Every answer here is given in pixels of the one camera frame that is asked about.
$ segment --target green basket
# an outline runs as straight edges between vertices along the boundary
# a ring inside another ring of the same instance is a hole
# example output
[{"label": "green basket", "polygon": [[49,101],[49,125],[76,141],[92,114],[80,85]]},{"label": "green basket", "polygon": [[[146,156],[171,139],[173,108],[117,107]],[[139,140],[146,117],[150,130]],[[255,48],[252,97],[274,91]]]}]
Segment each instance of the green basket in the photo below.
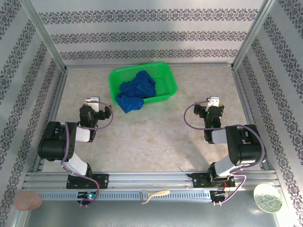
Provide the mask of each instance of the green basket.
[{"label": "green basket", "polygon": [[122,82],[133,80],[137,73],[145,70],[156,81],[156,96],[145,98],[144,103],[155,103],[169,99],[177,92],[177,84],[168,64],[163,62],[150,63],[138,66],[127,67],[112,71],[109,75],[110,94],[114,103]]}]

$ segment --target cable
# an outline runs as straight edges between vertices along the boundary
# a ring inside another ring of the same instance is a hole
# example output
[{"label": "cable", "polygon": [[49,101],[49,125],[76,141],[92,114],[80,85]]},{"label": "cable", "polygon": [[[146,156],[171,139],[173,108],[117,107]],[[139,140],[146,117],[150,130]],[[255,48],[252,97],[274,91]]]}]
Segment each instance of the cable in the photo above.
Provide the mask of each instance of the cable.
[{"label": "cable", "polygon": [[63,159],[62,159],[62,161],[61,161],[61,166],[63,167],[63,169],[64,169],[66,172],[68,172],[68,173],[70,173],[70,174],[73,174],[73,175],[76,175],[76,176],[79,176],[79,177],[82,177],[82,178],[84,178],[84,179],[90,180],[90,181],[94,182],[94,183],[96,184],[96,186],[97,186],[96,194],[95,194],[95,197],[94,197],[93,200],[83,199],[83,200],[80,201],[80,206],[82,206],[82,203],[83,203],[84,201],[90,201],[90,203],[86,205],[86,207],[88,207],[88,206],[90,206],[90,205],[98,198],[98,196],[99,196],[99,192],[100,192],[99,184],[98,184],[97,181],[95,181],[95,180],[92,179],[92,178],[89,178],[89,177],[87,177],[87,176],[82,176],[82,175],[77,174],[77,173],[73,173],[71,170],[65,168],[65,166],[63,165],[64,162],[65,162],[65,160],[66,160],[66,158],[67,158],[68,151],[69,151],[69,148],[70,148],[70,132],[69,132],[69,130],[68,130],[67,122],[65,122],[64,125],[65,125],[65,130],[66,130],[66,148],[65,148],[64,157],[63,157]]},{"label": "cable", "polygon": [[78,126],[78,127],[83,128],[83,129],[99,130],[99,129],[106,128],[107,126],[109,126],[109,125],[111,124],[111,122],[112,122],[113,119],[114,119],[114,112],[113,112],[112,108],[111,108],[109,105],[107,105],[107,104],[105,104],[105,103],[103,103],[103,102],[97,102],[97,101],[89,101],[89,102],[87,101],[87,103],[99,103],[99,104],[102,104],[102,105],[104,105],[104,106],[107,106],[107,107],[109,108],[111,114],[112,114],[112,118],[111,118],[110,122],[109,122],[106,126],[103,126],[103,127],[101,127],[101,128],[90,128],[90,127],[84,127],[84,126]]},{"label": "cable", "polygon": [[[196,104],[200,104],[200,103],[208,103],[208,101],[198,102],[198,103],[194,103],[194,104],[190,105],[190,106],[185,110],[185,112],[184,112],[184,115],[183,115],[184,122],[185,122],[190,128],[196,129],[196,130],[220,130],[220,129],[224,129],[224,128],[196,128],[196,127],[191,126],[191,125],[186,121],[185,115],[186,115],[187,111],[188,111],[192,106],[194,106],[194,105],[196,105]],[[249,168],[249,167],[253,167],[253,166],[256,166],[256,165],[260,164],[260,163],[263,161],[264,156],[265,156],[265,146],[264,146],[264,143],[263,143],[261,137],[260,137],[255,131],[253,131],[251,128],[249,128],[249,127],[247,127],[247,126],[245,126],[245,125],[236,124],[235,126],[236,126],[236,127],[241,127],[241,128],[244,128],[244,129],[250,131],[250,132],[257,138],[257,140],[259,141],[259,143],[260,143],[260,145],[261,145],[261,157],[260,157],[260,159],[259,159],[257,162],[255,162],[255,163],[249,164],[249,165],[247,165],[247,166],[238,167],[238,168],[236,168],[236,169],[234,169],[234,170],[231,171],[231,175],[232,175],[232,176],[242,176],[242,177],[244,177],[244,179],[243,179],[243,181],[240,183],[240,185],[235,189],[235,191],[234,191],[230,196],[228,196],[228,197],[227,197],[224,201],[222,201],[222,202],[214,202],[214,205],[216,205],[216,204],[221,205],[222,203],[227,202],[232,196],[234,196],[234,194],[235,194],[235,193],[240,189],[240,187],[245,183],[245,181],[246,181],[246,175],[244,175],[244,174],[241,174],[241,175],[240,175],[240,174],[235,174],[237,171],[242,170],[242,169],[244,169],[244,168]]]},{"label": "cable", "polygon": [[188,111],[192,106],[197,105],[197,104],[201,104],[201,103],[208,103],[208,101],[203,101],[203,102],[194,103],[194,104],[190,105],[190,106],[185,110],[184,115],[183,115],[183,119],[184,119],[185,124],[187,124],[190,128],[196,129],[196,130],[219,130],[219,129],[223,129],[223,128],[196,128],[196,127],[194,127],[194,126],[191,126],[191,125],[187,122],[187,120],[186,120],[186,118],[185,118],[185,115],[186,115],[187,111]]}]

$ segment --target blue cloth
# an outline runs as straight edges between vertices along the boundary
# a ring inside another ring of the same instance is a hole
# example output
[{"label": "blue cloth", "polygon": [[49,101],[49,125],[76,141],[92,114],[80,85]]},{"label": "blue cloth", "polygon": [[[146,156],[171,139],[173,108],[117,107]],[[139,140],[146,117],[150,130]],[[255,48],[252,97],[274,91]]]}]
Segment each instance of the blue cloth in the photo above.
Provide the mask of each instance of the blue cloth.
[{"label": "blue cloth", "polygon": [[140,110],[144,105],[144,98],[156,95],[156,82],[143,70],[132,81],[123,82],[119,89],[121,93],[116,96],[116,100],[124,113],[128,113]]}]

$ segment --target speckled floor surface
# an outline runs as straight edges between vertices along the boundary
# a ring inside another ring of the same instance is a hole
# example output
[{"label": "speckled floor surface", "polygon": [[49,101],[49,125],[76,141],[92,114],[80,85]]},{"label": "speckled floor surface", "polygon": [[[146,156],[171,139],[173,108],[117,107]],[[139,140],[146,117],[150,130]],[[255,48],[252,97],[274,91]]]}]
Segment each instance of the speckled floor surface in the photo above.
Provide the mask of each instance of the speckled floor surface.
[{"label": "speckled floor surface", "polygon": [[[225,144],[210,145],[203,131],[189,128],[183,113],[192,103],[219,96],[225,106],[222,126],[245,124],[236,86],[228,66],[172,67],[177,93],[167,101],[145,105],[124,114],[111,100],[108,76],[114,68],[70,69],[57,121],[79,121],[85,98],[99,96],[111,104],[112,124],[99,130],[92,143],[76,143],[75,152],[93,171],[199,171],[228,154]],[[190,110],[187,120],[203,127],[203,119]],[[101,127],[107,121],[99,121]],[[44,172],[63,171],[45,161]]]}]

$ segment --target wall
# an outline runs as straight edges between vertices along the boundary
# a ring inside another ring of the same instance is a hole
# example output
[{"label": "wall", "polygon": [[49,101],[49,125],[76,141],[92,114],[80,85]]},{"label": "wall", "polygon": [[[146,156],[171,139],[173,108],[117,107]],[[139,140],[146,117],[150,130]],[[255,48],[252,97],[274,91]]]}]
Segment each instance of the wall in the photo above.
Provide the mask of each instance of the wall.
[{"label": "wall", "polygon": [[252,120],[300,226],[303,226],[302,17],[302,0],[276,1],[238,68]]},{"label": "wall", "polygon": [[32,0],[66,65],[232,63],[263,0]]},{"label": "wall", "polygon": [[10,223],[24,173],[62,72],[18,0],[0,0],[0,227]]}]

